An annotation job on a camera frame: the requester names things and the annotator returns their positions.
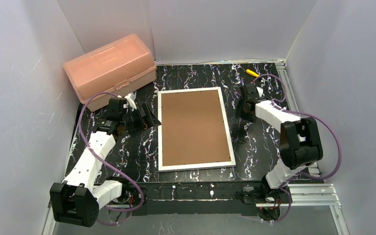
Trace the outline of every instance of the black marble tabletop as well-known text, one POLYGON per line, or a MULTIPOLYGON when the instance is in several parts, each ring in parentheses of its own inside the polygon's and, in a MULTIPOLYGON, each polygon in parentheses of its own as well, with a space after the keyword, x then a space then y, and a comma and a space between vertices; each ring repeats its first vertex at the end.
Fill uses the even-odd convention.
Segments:
MULTIPOLYGON (((158 172, 157 128, 146 130, 138 136, 125 136, 117 141, 106 160, 137 182, 260 180, 273 169, 279 159, 279 134, 260 119, 249 123, 234 117, 240 97, 239 86, 251 83, 254 79, 246 73, 246 69, 278 75, 274 63, 158 66, 156 81, 134 92, 136 103, 147 102, 157 115, 158 91, 221 87, 235 154, 235 167, 158 172)), ((263 77, 256 85, 263 88, 264 95, 268 98, 280 99, 283 96, 281 84, 274 79, 263 77)), ((282 106, 287 107, 287 103, 284 102, 282 106)), ((89 131, 94 125, 94 118, 104 111, 105 108, 102 108, 96 112, 86 110, 84 113, 82 126, 87 138, 90 137, 89 131)), ((72 148, 66 175, 85 148, 78 133, 73 137, 72 148)), ((103 166, 97 182, 102 183, 111 175, 113 171, 103 166)))

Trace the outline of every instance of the translucent orange toolbox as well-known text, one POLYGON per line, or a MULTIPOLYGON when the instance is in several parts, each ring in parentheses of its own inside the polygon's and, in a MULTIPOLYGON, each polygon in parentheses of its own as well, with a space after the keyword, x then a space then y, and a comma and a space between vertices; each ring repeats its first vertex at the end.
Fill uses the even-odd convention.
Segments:
MULTIPOLYGON (((136 34, 68 61, 64 69, 83 104, 98 92, 124 97, 156 78, 152 53, 136 34)), ((95 111, 111 97, 99 95, 87 107, 95 111)))

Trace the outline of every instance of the red wire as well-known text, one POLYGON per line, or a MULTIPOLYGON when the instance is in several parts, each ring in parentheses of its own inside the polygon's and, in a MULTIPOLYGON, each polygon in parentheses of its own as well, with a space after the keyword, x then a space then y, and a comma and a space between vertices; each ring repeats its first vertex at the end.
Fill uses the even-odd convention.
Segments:
POLYGON ((282 199, 279 198, 279 205, 276 208, 279 208, 281 203, 282 203, 282 199))
POLYGON ((133 197, 134 197, 134 195, 132 195, 132 198, 130 199, 130 203, 129 203, 129 206, 131 206, 131 205, 132 205, 132 203, 133 203, 133 197))

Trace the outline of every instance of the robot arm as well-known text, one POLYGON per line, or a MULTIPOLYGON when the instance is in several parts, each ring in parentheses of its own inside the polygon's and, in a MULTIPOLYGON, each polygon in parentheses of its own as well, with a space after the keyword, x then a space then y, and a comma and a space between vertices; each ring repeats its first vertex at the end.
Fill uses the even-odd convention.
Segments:
POLYGON ((254 84, 240 87, 241 98, 236 116, 255 122, 260 118, 280 132, 278 163, 261 180, 258 190, 261 199, 276 197, 289 180, 323 156, 318 126, 315 119, 301 118, 279 110, 262 97, 254 84))
MULTIPOLYGON (((112 98, 103 116, 96 119, 89 144, 105 159, 125 131, 132 136, 160 124, 146 103, 142 104, 142 109, 137 109, 128 96, 112 98)), ((101 166, 102 162, 86 147, 62 183, 52 185, 50 199, 55 221, 91 227, 102 207, 113 199, 126 196, 123 184, 116 180, 94 186, 101 166)))

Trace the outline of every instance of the purple cable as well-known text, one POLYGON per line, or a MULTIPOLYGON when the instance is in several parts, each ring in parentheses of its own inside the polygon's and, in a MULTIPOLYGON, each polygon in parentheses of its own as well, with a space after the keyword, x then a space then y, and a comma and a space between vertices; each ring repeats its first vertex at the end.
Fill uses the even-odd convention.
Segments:
POLYGON ((97 93, 95 95, 93 95, 89 101, 87 101, 87 103, 84 104, 83 106, 83 109, 81 110, 81 113, 80 113, 80 116, 78 118, 78 132, 80 133, 81 137, 83 138, 83 141, 84 141, 84 144, 86 144, 87 148, 90 150, 90 152, 93 154, 93 156, 95 158, 97 158, 99 161, 101 161, 104 165, 106 165, 108 168, 112 169, 114 172, 116 172, 117 174, 123 176, 127 181, 129 181, 131 184, 133 184, 133 186, 135 186, 135 188, 138 190, 139 194, 141 195, 141 202, 139 202, 139 204, 133 208, 130 208, 130 209, 117 209, 117 208, 111 208, 111 207, 108 207, 108 206, 105 206, 106 209, 108 210, 111 210, 111 211, 116 211, 116 212, 132 212, 134 210, 137 210, 139 209, 142 204, 143 204, 143 192, 142 192, 142 189, 139 187, 139 185, 134 181, 132 180, 129 176, 127 176, 125 173, 121 172, 120 170, 116 169, 116 167, 110 165, 107 161, 103 160, 101 157, 99 157, 96 152, 90 147, 90 144, 86 138, 86 136, 84 135, 83 133, 83 129, 81 127, 81 119, 83 118, 83 114, 84 114, 84 111, 86 110, 87 108, 87 105, 96 97, 96 96, 99 96, 101 94, 109 94, 109 95, 112 95, 114 97, 117 97, 117 95, 113 94, 113 93, 109 93, 109 92, 100 92, 100 93, 97 93))

